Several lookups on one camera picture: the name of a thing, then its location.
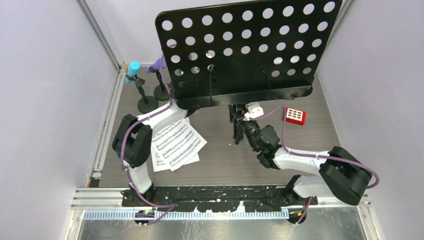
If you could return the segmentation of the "sheet music page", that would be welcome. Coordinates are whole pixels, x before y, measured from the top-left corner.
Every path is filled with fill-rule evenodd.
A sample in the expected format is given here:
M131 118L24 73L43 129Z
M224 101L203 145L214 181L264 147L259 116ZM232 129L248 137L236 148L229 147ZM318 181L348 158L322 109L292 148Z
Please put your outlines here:
M172 168L182 167L207 144L188 118L169 124L152 138L152 147Z
M156 153L156 151L154 150L153 147L151 147L150 149L151 151L151 159L152 159L152 165L153 165L153 171L154 172L160 172L160 171L165 171L165 170L170 170L170 171L175 171L177 169L179 169L180 167L170 167L167 163L165 163L161 157L159 156L158 153ZM192 163L196 163L200 161L200 157L198 154L196 154L191 160L186 161L184 165L189 165Z

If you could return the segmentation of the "black music stand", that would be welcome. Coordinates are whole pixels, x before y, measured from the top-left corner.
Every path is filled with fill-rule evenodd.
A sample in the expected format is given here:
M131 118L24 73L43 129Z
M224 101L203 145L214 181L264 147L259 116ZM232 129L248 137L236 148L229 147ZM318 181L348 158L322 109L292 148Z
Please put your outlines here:
M309 96L341 6L253 0L159 13L173 100L198 110Z

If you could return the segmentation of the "black microphone stand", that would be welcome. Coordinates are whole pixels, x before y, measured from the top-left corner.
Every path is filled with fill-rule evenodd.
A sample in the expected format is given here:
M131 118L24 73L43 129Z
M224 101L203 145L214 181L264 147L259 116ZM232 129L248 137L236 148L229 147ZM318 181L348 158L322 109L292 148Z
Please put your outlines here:
M135 82L135 86L141 95L141 99L137 103L137 109L139 112L142 114L147 114L159 107L159 102L154 96L146 95L143 88L146 82L144 79L138 77L137 75L131 77L128 74L126 75L126 78L132 82Z

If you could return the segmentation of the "blue toy microphone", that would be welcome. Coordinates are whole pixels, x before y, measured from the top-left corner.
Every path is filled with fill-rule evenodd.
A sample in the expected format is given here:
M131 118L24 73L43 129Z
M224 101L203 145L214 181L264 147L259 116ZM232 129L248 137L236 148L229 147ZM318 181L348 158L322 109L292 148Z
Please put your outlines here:
M127 73L125 77L125 82L130 84L136 80L136 75L140 71L140 63L138 61L131 61L127 66Z

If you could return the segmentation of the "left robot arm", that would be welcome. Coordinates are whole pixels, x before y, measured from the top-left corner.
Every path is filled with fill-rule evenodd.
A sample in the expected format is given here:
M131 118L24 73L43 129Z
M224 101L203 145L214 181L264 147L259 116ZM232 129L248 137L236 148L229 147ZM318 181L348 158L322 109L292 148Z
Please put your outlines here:
M135 202L141 207L148 207L154 199L150 191L153 183L147 169L154 134L194 112L194 109L185 110L175 103L167 103L147 114L127 114L121 120L111 148L120 159L121 169L127 173L130 186L136 191Z

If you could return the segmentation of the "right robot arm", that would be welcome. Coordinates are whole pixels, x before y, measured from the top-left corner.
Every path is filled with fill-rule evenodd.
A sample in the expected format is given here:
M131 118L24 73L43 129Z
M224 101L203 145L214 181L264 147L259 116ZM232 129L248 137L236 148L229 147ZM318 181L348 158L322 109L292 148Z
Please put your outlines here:
M265 168L307 173L306 176L294 175L284 189L275 194L275 203L290 206L314 197L335 197L356 206L365 190L376 187L380 181L374 170L340 146L330 151L287 147L273 126L260 128L257 121L264 119L266 114L257 102L229 105L228 110L235 144L246 138Z

